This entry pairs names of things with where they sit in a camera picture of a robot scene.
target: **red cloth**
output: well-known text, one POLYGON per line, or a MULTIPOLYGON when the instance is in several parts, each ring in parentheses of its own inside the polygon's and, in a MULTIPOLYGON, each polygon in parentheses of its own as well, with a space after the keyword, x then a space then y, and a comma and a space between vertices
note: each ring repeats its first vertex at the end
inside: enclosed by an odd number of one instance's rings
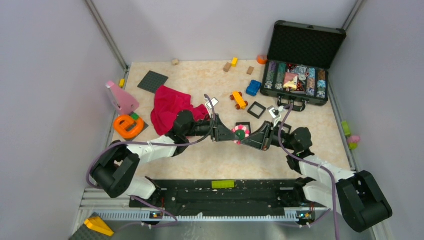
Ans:
POLYGON ((160 86, 154 95, 154 109, 151 111, 151 123, 159 135, 164 135, 174 126, 177 114, 182 110, 189 110, 193 113, 194 120, 205 119, 208 113, 205 105, 198 107, 191 105, 192 96, 175 91, 164 85, 160 86))

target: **poker chip case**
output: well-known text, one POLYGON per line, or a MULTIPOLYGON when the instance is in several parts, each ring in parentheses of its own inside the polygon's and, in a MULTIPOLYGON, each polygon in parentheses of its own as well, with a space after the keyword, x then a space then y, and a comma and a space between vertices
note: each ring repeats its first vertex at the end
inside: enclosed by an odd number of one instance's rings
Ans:
POLYGON ((287 21, 274 25, 260 93, 278 97, 278 105, 298 102, 322 106, 328 98, 328 69, 346 38, 343 29, 287 21))

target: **gray floor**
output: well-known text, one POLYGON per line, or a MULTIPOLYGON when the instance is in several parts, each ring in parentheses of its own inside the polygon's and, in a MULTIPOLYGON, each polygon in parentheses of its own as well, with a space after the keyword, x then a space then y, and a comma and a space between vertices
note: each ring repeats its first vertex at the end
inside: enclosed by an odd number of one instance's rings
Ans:
MULTIPOLYGON (((107 224, 116 230, 128 222, 109 221, 107 224)), ((343 240, 373 240, 371 231, 354 232, 339 219, 340 234, 343 240)), ((333 216, 327 215, 317 225, 309 228, 291 228, 273 222, 181 222, 177 226, 149 230, 141 225, 129 226, 115 232, 113 240, 332 240, 335 239, 333 216)))

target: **wire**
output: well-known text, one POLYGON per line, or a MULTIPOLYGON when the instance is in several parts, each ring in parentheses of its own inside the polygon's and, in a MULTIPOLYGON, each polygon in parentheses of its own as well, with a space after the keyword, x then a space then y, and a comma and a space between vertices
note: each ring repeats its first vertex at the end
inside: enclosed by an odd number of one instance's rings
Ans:
POLYGON ((133 199, 135 199, 135 200, 137 200, 137 201, 139 201, 140 203, 142 203, 142 204, 144 204, 144 205, 146 205, 146 206, 150 207, 150 208, 153 208, 153 209, 156 209, 156 210, 160 211, 160 212, 161 212, 161 213, 163 213, 164 215, 166 214, 166 215, 170 216, 170 217, 171 217, 171 218, 173 218, 175 221, 170 222, 170 223, 161 224, 161 225, 149 225, 149 224, 144 224, 144 223, 139 222, 139 221, 134 221, 134 222, 130 222, 130 223, 127 223, 127 224, 125 224, 125 225, 121 226, 121 227, 118 229, 118 232, 119 232, 119 231, 121 231, 121 230, 123 230, 123 229, 125 229, 125 228, 127 228, 127 227, 129 227, 129 226, 133 226, 133 225, 142 225, 142 226, 145 226, 145 227, 149 227, 149 228, 155 228, 155 229, 157 229, 157 228, 170 227, 170 226, 174 226, 174 225, 177 225, 177 224, 178 224, 178 219, 177 219, 177 217, 175 217, 174 215, 172 215, 172 214, 171 214, 171 213, 169 213, 168 211, 165 211, 165 210, 163 210, 163 209, 162 209, 162 208, 160 208, 160 207, 157 207, 157 206, 155 206, 155 205, 152 205, 152 204, 150 204, 150 203, 146 202, 146 201, 145 201, 144 199, 142 199, 141 197, 134 196, 134 195, 130 195, 130 197, 131 197, 131 198, 133 198, 133 199))
POLYGON ((300 161, 300 162, 303 162, 303 163, 307 163, 307 164, 309 164, 309 165, 312 165, 312 166, 315 166, 315 167, 318 167, 318 168, 321 168, 321 169, 323 169, 324 171, 326 171, 329 175, 330 175, 330 178, 331 178, 331 185, 332 185, 332 210, 333 210, 333 216, 334 216, 334 232, 335 232, 335 239, 336 240, 340 240, 340 230, 339 230, 339 222, 338 222, 338 214, 337 214, 337 199, 336 199, 336 179, 334 178, 334 175, 332 174, 332 172, 328 169, 328 168, 326 168, 326 167, 324 167, 324 166, 322 166, 322 165, 319 165, 319 164, 316 164, 316 163, 314 163, 314 162, 310 162, 310 161, 308 161, 308 160, 305 160, 305 159, 302 159, 302 158, 300 158, 300 157, 298 157, 298 156, 295 156, 294 154, 292 154, 292 153, 290 153, 285 147, 284 147, 284 145, 283 145, 283 142, 281 141, 281 132, 282 132, 282 130, 283 130, 283 125, 284 125, 284 123, 286 122, 286 120, 287 120, 287 118, 289 117, 289 114, 292 112, 292 110, 293 110, 293 104, 290 104, 289 105, 289 110, 288 110, 288 112, 285 114, 285 116, 284 116, 284 118, 283 118, 283 120, 282 120, 282 122, 281 122, 281 125, 279 126, 279 130, 278 130, 278 143, 279 143, 279 145, 281 146, 281 148, 283 149, 283 151, 287 154, 287 155, 289 155, 290 157, 292 157, 292 158, 294 158, 294 159, 296 159, 296 160, 298 160, 298 161, 300 161))
MULTIPOLYGON (((325 211, 321 216, 319 216, 313 223, 309 224, 310 227, 312 227, 313 225, 317 224, 319 221, 321 221, 325 216, 327 216, 329 214, 329 212, 331 211, 331 209, 328 209, 327 211, 325 211)), ((283 226, 283 227, 289 227, 289 228, 301 228, 301 225, 299 224, 286 224, 286 223, 279 223, 276 222, 277 225, 283 226)))
MULTIPOLYGON (((207 98, 207 100, 210 103, 210 106, 212 108, 212 116, 213 116, 213 118, 212 118, 213 122, 212 122, 211 128, 205 136, 203 136, 201 139, 199 139, 197 141, 189 142, 189 143, 167 144, 167 143, 151 142, 150 144, 153 145, 153 146, 163 146, 163 147, 188 147, 188 146, 198 144, 198 143, 202 142, 203 140, 205 140, 212 133, 212 130, 214 129, 214 126, 215 126, 217 116, 215 115, 215 108, 214 108, 214 105, 212 104, 211 98, 207 94, 205 94, 204 97, 207 98)), ((114 147, 117 147, 117 146, 120 146, 120 145, 127 145, 127 144, 149 145, 147 142, 142 142, 142 141, 121 141, 121 142, 117 142, 117 143, 114 143, 114 144, 106 147, 105 150, 103 150, 99 155, 97 155, 94 158, 94 160, 91 162, 90 166, 88 167, 87 173, 85 174, 85 181, 87 182, 87 184, 90 187, 95 188, 95 189, 102 189, 100 186, 96 186, 90 181, 90 172, 92 171, 94 164, 97 163, 97 161, 100 159, 100 157, 102 157, 103 154, 105 154, 107 151, 113 149, 114 147)))

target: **orange toy car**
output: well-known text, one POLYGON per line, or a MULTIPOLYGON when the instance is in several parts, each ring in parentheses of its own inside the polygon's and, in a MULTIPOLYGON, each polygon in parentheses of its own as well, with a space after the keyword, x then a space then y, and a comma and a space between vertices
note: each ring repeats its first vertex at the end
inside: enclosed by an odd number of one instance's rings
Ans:
POLYGON ((235 100, 235 102, 237 103, 235 105, 235 108, 237 110, 245 109, 249 105, 248 101, 243 100, 242 96, 243 94, 239 91, 233 91, 232 95, 229 96, 229 99, 235 100))

